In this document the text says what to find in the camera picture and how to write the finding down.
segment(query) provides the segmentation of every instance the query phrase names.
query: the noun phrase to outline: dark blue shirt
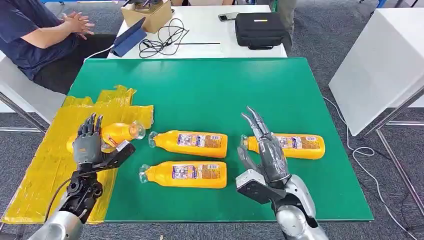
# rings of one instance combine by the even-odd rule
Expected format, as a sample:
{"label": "dark blue shirt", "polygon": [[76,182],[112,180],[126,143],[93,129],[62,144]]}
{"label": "dark blue shirt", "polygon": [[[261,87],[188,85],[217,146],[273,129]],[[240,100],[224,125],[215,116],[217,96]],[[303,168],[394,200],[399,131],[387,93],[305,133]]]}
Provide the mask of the dark blue shirt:
{"label": "dark blue shirt", "polygon": [[78,44],[76,34],[46,49],[21,37],[38,28],[51,28],[61,21],[39,0],[0,0],[0,51],[30,79],[45,65],[72,52]]}

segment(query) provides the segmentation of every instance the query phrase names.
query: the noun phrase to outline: white table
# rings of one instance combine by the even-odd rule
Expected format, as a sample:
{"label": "white table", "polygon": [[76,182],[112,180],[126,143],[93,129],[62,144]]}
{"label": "white table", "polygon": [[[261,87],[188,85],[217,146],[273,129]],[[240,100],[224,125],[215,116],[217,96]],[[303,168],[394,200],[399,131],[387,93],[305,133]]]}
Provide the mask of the white table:
{"label": "white table", "polygon": [[388,124],[424,125],[392,121],[409,106],[424,107],[424,8],[375,10],[329,87],[353,136],[386,108],[396,108],[365,136],[377,133],[424,216],[423,202],[381,131]]}
{"label": "white table", "polygon": [[[218,19],[219,14],[226,13],[269,13],[268,5],[231,5],[231,6],[174,6],[175,12],[172,18],[178,18],[184,23],[184,27],[189,29],[187,35],[181,43],[220,43],[207,45],[180,45],[176,54],[167,56],[156,54],[152,58],[286,58],[287,54],[283,44],[275,46],[271,50],[250,50],[247,47],[241,47],[237,44],[234,21],[221,22]],[[128,29],[124,21],[118,35]],[[160,31],[161,39],[169,37],[167,29]],[[156,33],[148,33],[147,39],[157,40]],[[163,51],[173,53],[176,45],[170,45]],[[108,58],[118,58],[109,54]],[[125,59],[139,59],[139,46],[136,45],[127,54]]]}

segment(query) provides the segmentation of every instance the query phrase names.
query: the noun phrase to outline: smartphone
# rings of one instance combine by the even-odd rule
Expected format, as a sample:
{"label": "smartphone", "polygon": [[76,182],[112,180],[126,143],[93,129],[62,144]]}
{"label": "smartphone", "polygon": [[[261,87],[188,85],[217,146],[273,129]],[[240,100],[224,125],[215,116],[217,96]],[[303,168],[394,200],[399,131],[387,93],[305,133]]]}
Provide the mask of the smartphone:
{"label": "smartphone", "polygon": [[231,21],[231,20],[236,19],[237,14],[239,14],[239,13],[238,12],[231,12],[231,13],[219,14],[218,18],[221,22]]}

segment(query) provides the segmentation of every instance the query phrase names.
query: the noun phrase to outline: white cable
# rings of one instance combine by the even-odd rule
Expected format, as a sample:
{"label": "white cable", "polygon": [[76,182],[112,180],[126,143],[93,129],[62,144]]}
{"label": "white cable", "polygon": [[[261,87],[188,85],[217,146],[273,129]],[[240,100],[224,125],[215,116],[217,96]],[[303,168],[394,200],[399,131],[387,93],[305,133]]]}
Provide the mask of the white cable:
{"label": "white cable", "polygon": [[[340,111],[339,111],[339,108],[333,103],[333,102],[331,102],[328,98],[326,98],[325,96],[322,96],[322,98],[323,99],[325,99],[325,100],[327,100],[331,105],[333,105],[334,106],[334,108],[337,110],[337,114],[338,114],[338,117],[341,119],[341,121],[346,125],[346,136],[347,136],[347,147],[350,149],[350,150],[352,150],[353,152],[352,152],[352,157],[353,157],[353,159],[355,160],[355,162],[359,165],[359,167],[364,171],[364,172],[366,172],[366,174],[368,174],[372,179],[374,179],[374,181],[375,181],[375,184],[377,184],[377,192],[378,192],[378,196],[380,197],[380,200],[381,200],[381,202],[383,202],[384,203],[384,207],[385,207],[385,209],[386,209],[386,211],[387,211],[387,213],[390,215],[390,217],[391,217],[391,219],[403,230],[403,231],[405,231],[409,236],[411,236],[411,238],[413,238],[414,240],[418,240],[414,235],[412,235],[412,233],[410,233],[409,231],[407,231],[405,228],[404,228],[404,226],[402,226],[397,220],[396,220],[396,218],[392,215],[392,212],[390,212],[390,210],[389,210],[389,208],[387,207],[387,205],[386,205],[386,202],[384,201],[384,199],[383,199],[383,196],[382,196],[382,193],[380,192],[380,185],[379,185],[379,181],[377,181],[377,179],[369,172],[369,171],[367,171],[366,169],[365,169],[365,167],[363,167],[362,166],[362,164],[358,161],[358,159],[355,157],[355,153],[358,153],[358,154],[361,154],[361,155],[364,155],[364,156],[368,156],[368,157],[370,157],[370,156],[374,156],[374,154],[376,153],[375,151],[374,151],[374,149],[372,149],[371,147],[367,147],[367,146],[361,146],[361,147],[358,147],[358,148],[356,148],[356,149],[353,149],[350,145],[349,145],[349,127],[348,127],[348,124],[346,123],[346,121],[343,119],[343,117],[342,117],[342,115],[340,114]],[[371,153],[366,153],[366,152],[363,152],[363,151],[360,151],[361,149],[366,149],[366,150],[369,150],[369,151],[371,151]]]}
{"label": "white cable", "polygon": [[101,51],[98,51],[98,52],[96,52],[96,53],[94,53],[94,54],[91,54],[90,56],[88,56],[88,57],[86,57],[86,58],[84,59],[84,63],[87,61],[87,59],[89,59],[89,58],[91,58],[91,57],[93,57],[93,56],[96,56],[97,54],[101,54],[101,53],[104,53],[104,52],[106,52],[106,51],[109,51],[109,50],[111,50],[113,47],[115,47],[115,44],[112,44],[112,46],[110,46],[110,47],[106,48],[105,50],[101,50]]}

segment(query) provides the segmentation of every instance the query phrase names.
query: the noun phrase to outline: cardboard box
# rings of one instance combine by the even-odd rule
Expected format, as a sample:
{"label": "cardboard box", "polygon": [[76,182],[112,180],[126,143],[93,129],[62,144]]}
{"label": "cardboard box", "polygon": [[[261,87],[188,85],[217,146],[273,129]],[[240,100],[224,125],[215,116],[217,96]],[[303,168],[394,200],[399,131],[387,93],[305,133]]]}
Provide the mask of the cardboard box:
{"label": "cardboard box", "polygon": [[135,9],[134,4],[128,4],[120,9],[128,27],[145,17],[142,28],[144,31],[153,34],[157,33],[159,28],[163,27],[172,18],[170,0],[151,5],[149,10]]}

